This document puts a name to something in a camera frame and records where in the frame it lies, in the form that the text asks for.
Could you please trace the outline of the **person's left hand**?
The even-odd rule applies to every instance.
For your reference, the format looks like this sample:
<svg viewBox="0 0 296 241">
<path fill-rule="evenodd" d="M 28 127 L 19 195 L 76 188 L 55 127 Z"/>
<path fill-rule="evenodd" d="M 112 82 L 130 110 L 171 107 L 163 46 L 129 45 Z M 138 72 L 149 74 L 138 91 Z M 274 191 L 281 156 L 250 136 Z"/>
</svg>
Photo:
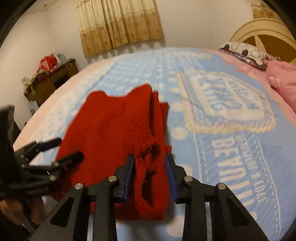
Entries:
<svg viewBox="0 0 296 241">
<path fill-rule="evenodd" d="M 27 201 L 27 204 L 31 209 L 31 221 L 37 225 L 40 225 L 45 217 L 44 203 L 42 198 L 34 198 Z M 19 212 L 23 211 L 23 206 L 20 201 L 14 199 L 2 200 L 1 211 L 15 225 L 23 225 L 23 221 L 19 215 Z"/>
</svg>

